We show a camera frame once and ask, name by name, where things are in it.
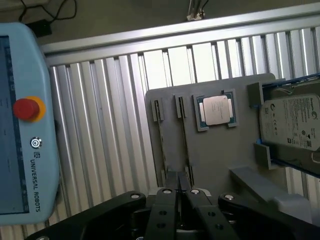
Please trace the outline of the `silver hard disk drive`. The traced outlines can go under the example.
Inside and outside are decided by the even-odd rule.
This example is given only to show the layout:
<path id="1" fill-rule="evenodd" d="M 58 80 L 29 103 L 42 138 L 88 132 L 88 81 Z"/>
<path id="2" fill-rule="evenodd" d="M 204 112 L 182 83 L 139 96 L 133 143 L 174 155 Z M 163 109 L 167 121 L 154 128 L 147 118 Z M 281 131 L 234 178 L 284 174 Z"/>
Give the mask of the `silver hard disk drive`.
<path id="1" fill-rule="evenodd" d="M 259 112 L 261 140 L 305 150 L 320 149 L 320 97 L 294 95 L 264 102 Z"/>

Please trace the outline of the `metal stand foot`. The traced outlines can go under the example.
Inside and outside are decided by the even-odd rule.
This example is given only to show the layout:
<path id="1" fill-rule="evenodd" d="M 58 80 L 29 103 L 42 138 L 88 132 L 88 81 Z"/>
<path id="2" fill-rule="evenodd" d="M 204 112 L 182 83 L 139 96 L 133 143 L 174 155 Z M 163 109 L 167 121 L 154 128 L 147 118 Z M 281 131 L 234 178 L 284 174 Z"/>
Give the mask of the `metal stand foot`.
<path id="1" fill-rule="evenodd" d="M 208 4 L 209 0 L 189 0 L 187 21 L 198 21 L 205 17 L 204 8 Z"/>

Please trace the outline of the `blue disk bracket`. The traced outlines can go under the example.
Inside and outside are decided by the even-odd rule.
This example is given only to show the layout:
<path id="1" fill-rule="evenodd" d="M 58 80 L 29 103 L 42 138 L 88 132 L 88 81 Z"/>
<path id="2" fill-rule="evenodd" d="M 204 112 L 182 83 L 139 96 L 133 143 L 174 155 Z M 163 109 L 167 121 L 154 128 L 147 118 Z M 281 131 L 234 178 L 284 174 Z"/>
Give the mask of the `blue disk bracket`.
<path id="1" fill-rule="evenodd" d="M 308 94 L 315 94 L 320 97 L 320 73 L 263 84 L 263 103 L 258 106 L 259 121 L 260 108 L 265 101 Z M 263 145 L 269 147 L 270 157 L 273 162 L 320 178 L 320 148 L 317 151 L 311 151 L 282 144 L 263 142 L 261 138 L 261 128 L 260 141 Z"/>

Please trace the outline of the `RAM stick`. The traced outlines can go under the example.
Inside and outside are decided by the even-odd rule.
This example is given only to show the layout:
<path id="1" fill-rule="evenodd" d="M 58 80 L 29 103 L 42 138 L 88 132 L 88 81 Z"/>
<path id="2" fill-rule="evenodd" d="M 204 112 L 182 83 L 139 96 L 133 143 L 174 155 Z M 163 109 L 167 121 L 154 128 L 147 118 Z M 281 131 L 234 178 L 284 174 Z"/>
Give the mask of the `RAM stick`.
<path id="1" fill-rule="evenodd" d="M 163 139 L 163 133 L 162 133 L 162 128 L 161 128 L 161 122 L 163 120 L 161 119 L 161 110 L 160 110 L 160 105 L 159 105 L 158 100 L 154 101 L 154 106 L 155 106 L 155 110 L 156 110 L 156 117 L 157 117 L 157 124 L 158 124 L 159 138 L 160 138 L 163 170 L 164 170 L 164 173 L 166 174 L 167 173 L 167 164 L 166 164 L 166 155 L 165 155 L 164 141 L 163 141 L 164 139 Z"/>
<path id="2" fill-rule="evenodd" d="M 184 138 L 184 145 L 185 145 L 185 155 L 186 155 L 186 165 L 188 169 L 188 176 L 190 181 L 190 186 L 194 186 L 194 175 L 193 175 L 193 168 L 190 162 L 190 156 L 189 156 L 189 149 L 188 149 L 188 141 L 187 141 L 187 132 L 186 132 L 186 123 L 185 123 L 185 109 L 184 109 L 184 100 L 182 96 L 178 97 L 179 102 L 179 108 L 180 108 L 180 114 L 182 119 L 182 131 L 183 131 L 183 138 Z"/>

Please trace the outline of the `grey parts rack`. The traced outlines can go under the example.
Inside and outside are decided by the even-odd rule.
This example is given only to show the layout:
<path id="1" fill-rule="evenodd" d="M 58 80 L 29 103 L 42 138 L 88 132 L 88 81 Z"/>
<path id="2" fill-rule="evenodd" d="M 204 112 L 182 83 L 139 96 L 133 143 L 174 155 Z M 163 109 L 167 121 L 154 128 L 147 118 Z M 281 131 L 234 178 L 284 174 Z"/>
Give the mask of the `grey parts rack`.
<path id="1" fill-rule="evenodd" d="M 288 196 L 285 169 L 267 166 L 267 152 L 255 145 L 260 138 L 259 112 L 250 107 L 247 87 L 275 81 L 271 73 L 214 80 L 149 90 L 145 95 L 157 184 L 165 186 L 168 172 L 185 172 L 186 149 L 178 97 L 183 97 L 189 159 L 195 188 L 208 190 L 214 198 L 223 193 L 250 193 L 263 202 Z M 196 97 L 232 92 L 237 124 L 202 128 Z M 161 131 L 167 172 L 164 172 L 155 100 L 161 115 Z"/>

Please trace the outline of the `CPU with silver lid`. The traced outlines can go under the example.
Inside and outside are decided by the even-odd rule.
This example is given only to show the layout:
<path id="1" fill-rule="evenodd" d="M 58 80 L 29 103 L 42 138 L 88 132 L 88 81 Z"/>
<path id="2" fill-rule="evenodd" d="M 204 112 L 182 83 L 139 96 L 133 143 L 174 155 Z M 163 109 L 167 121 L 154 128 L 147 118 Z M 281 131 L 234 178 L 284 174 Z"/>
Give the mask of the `CPU with silver lid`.
<path id="1" fill-rule="evenodd" d="M 228 127 L 237 125 L 234 94 L 223 92 L 216 96 L 197 96 L 196 102 L 199 112 L 199 124 L 202 128 L 227 124 Z"/>

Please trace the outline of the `light blue teach pendant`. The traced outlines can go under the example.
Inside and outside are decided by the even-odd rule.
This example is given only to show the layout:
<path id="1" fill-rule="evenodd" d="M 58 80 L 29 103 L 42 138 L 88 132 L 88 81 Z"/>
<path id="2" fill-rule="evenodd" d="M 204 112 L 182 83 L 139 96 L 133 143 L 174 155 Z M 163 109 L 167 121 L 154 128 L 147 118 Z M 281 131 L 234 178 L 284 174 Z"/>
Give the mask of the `light blue teach pendant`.
<path id="1" fill-rule="evenodd" d="M 0 226 L 47 220 L 59 178 L 45 57 L 26 25 L 0 23 Z"/>

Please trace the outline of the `black power adapter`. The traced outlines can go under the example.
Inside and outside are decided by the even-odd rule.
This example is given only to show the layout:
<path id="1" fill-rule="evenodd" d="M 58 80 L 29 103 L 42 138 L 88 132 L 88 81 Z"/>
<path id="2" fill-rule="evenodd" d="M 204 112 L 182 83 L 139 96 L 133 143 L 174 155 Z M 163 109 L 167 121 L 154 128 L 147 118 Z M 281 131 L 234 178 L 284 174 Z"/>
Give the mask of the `black power adapter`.
<path id="1" fill-rule="evenodd" d="M 49 36 L 52 34 L 51 23 L 46 19 L 27 23 L 26 26 L 32 30 L 37 38 Z"/>

